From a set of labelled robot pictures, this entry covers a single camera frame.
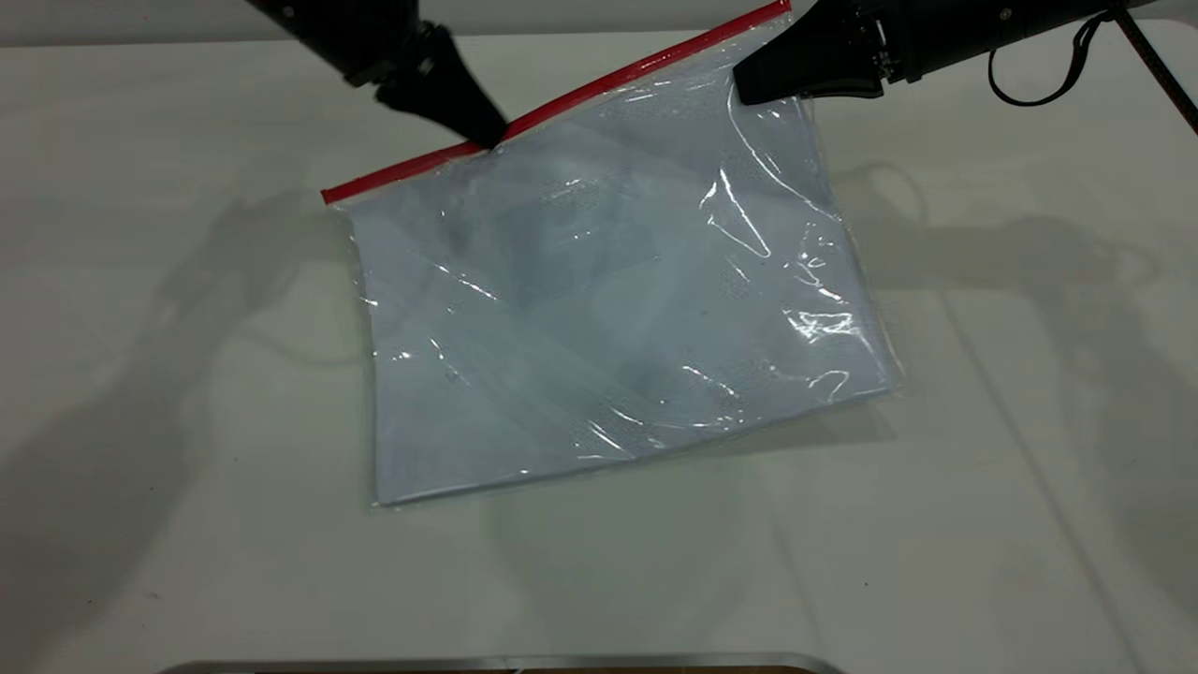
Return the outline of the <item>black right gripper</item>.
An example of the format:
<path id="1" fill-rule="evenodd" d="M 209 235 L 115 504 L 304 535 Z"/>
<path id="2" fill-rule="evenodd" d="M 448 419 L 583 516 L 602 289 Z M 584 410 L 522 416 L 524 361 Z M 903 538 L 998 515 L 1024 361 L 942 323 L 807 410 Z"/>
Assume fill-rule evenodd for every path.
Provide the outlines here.
<path id="1" fill-rule="evenodd" d="M 1042 34 L 1052 1 L 813 4 L 733 68 L 738 99 L 876 99 L 924 74 Z"/>

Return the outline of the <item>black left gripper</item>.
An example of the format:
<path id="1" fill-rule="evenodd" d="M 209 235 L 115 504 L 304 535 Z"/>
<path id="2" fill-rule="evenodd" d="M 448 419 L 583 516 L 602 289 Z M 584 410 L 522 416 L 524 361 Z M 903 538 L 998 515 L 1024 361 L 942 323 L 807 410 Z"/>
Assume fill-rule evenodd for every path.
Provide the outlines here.
<path id="1" fill-rule="evenodd" d="M 509 122 L 474 80 L 453 35 L 423 22 L 418 1 L 249 1 L 258 13 L 335 69 L 352 89 L 385 81 L 416 57 L 416 74 L 385 81 L 380 104 L 425 119 L 479 148 L 496 148 Z"/>

